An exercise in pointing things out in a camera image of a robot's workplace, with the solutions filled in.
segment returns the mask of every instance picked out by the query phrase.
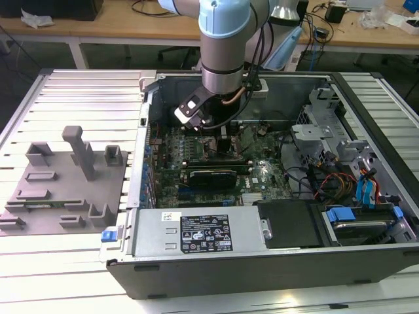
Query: warning label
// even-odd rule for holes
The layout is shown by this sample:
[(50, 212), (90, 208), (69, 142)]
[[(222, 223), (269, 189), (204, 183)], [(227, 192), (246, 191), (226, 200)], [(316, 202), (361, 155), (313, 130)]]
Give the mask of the warning label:
[(184, 253), (233, 251), (228, 215), (181, 217)]

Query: slotted metal surface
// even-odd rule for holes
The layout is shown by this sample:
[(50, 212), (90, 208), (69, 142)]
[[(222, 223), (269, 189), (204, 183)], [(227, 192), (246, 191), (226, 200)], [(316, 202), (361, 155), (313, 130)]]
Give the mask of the slotted metal surface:
[[(0, 149), (0, 213), (25, 167), (31, 142), (46, 141), (53, 151), (70, 151), (62, 139), (68, 125), (83, 128), (82, 139), (93, 150), (119, 145), (132, 163), (141, 98), (140, 71), (55, 71), (43, 78)], [(130, 165), (122, 193), (128, 193)]]
[[(388, 90), (385, 81), (379, 78), (368, 73), (342, 75), (400, 157), (419, 179), (419, 122), (410, 113), (409, 106), (397, 94)], [(357, 138), (364, 139), (363, 132), (349, 112), (345, 118)]]
[[(55, 95), (53, 100), (47, 97), (49, 87), (43, 83), (65, 79), (83, 80), (86, 85), (89, 80), (129, 80), (134, 84), (138, 77), (139, 71), (55, 71), (40, 83), (39, 88), (32, 90), (33, 97), (28, 97), (28, 112), (24, 112), (16, 127), (7, 132), (8, 137), (0, 149), (0, 208), (10, 197), (27, 164), (24, 154), (29, 141), (49, 138), (52, 140), (49, 142), (52, 150), (69, 150), (67, 143), (59, 137), (62, 126), (67, 123), (84, 128), (84, 136), (92, 140), (93, 150), (103, 150), (109, 143), (118, 143), (121, 149), (131, 153), (130, 158), (133, 157), (135, 137), (131, 131), (136, 130), (138, 125), (137, 107), (141, 106), (137, 88), (133, 88), (132, 94), (126, 97), (118, 96), (118, 101), (94, 99), (92, 94), (85, 100), (69, 101), (64, 94)], [(74, 90), (73, 99), (80, 96), (77, 88)], [(29, 119), (33, 116), (29, 111), (37, 113), (39, 118)], [(91, 114), (89, 119), (74, 120), (74, 116), (68, 114), (81, 113), (78, 117), (83, 118), (83, 111), (97, 112), (97, 115)], [(113, 112), (114, 119), (102, 120), (103, 113), (109, 111)], [(42, 120), (41, 112), (51, 115)], [(117, 224), (122, 224), (126, 219), (124, 209), (128, 201), (126, 192), (129, 189), (131, 170), (129, 166), (126, 169), (126, 182), (120, 197), (122, 212), (118, 214)], [(345, 313), (369, 314), (414, 313), (419, 308), (419, 267), (409, 268), (371, 285), (135, 301), (127, 297), (107, 272), (105, 264), (99, 260), (100, 244), (99, 234), (0, 237), (0, 313), (123, 311), (139, 314), (210, 314), (327, 311), (335, 314), (342, 310), (330, 309), (329, 304), (346, 304), (349, 309), (345, 309)]]

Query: blue tab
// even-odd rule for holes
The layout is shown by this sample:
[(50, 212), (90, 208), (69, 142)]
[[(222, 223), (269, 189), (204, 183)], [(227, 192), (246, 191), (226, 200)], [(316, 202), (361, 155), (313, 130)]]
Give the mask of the blue tab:
[(117, 231), (109, 231), (109, 230), (105, 230), (102, 232), (100, 241), (102, 243), (107, 243), (107, 242), (116, 242), (117, 241)]
[(330, 222), (343, 220), (356, 220), (350, 207), (334, 207), (326, 212)]
[(330, 222), (335, 222), (336, 220), (338, 220), (333, 210), (327, 211), (326, 215), (327, 215), (327, 218), (329, 218)]
[(399, 206), (395, 206), (393, 208), (393, 210), (394, 210), (394, 214), (396, 215), (397, 219), (400, 220), (404, 217), (404, 214), (403, 214), (403, 212), (402, 212), (402, 210)]

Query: blue drive bracket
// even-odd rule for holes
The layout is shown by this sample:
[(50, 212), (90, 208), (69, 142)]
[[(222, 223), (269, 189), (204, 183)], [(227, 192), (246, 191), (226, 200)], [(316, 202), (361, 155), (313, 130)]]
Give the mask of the blue drive bracket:
[(362, 187), (364, 185), (364, 176), (360, 176), (358, 180), (358, 184), (356, 186), (356, 200), (361, 201), (362, 200)]
[(350, 207), (334, 207), (326, 212), (330, 222), (356, 220)]

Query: black device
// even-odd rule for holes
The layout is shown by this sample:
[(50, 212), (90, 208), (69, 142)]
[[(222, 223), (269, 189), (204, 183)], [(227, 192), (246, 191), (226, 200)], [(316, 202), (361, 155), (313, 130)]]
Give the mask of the black device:
[(297, 5), (297, 13), (299, 14), (299, 17), (300, 17), (300, 23), (302, 23), (302, 21), (304, 20), (304, 15), (307, 12), (307, 7), (308, 7), (308, 0), (299, 1)]
[(326, 11), (326, 14), (325, 14), (325, 19), (329, 23), (339, 24), (342, 21), (346, 10), (348, 10), (348, 7), (345, 6), (345, 5), (335, 5), (335, 4), (331, 3), (327, 7), (327, 11)]
[(318, 202), (309, 200), (257, 201), (259, 216), (266, 220), (272, 233), (265, 239), (269, 249), (292, 247), (331, 247), (325, 232)]
[(317, 27), (314, 30), (314, 36), (316, 36), (316, 38), (320, 38), (320, 39), (326, 39), (327, 36), (329, 36), (329, 30), (322, 28), (322, 27)]
[(22, 16), (20, 9), (23, 9), (38, 16), (93, 21), (102, 5), (103, 0), (0, 0), (0, 16), (18, 18)]

